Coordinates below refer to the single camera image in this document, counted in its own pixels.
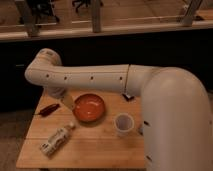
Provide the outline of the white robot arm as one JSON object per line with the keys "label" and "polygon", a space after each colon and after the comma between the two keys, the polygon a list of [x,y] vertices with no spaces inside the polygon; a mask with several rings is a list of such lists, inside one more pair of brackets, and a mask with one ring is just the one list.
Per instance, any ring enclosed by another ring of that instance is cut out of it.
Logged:
{"label": "white robot arm", "polygon": [[25,78],[61,98],[68,88],[126,93],[141,98],[147,171],[213,171],[213,110],[202,82],[177,67],[104,65],[64,67],[41,49]]}

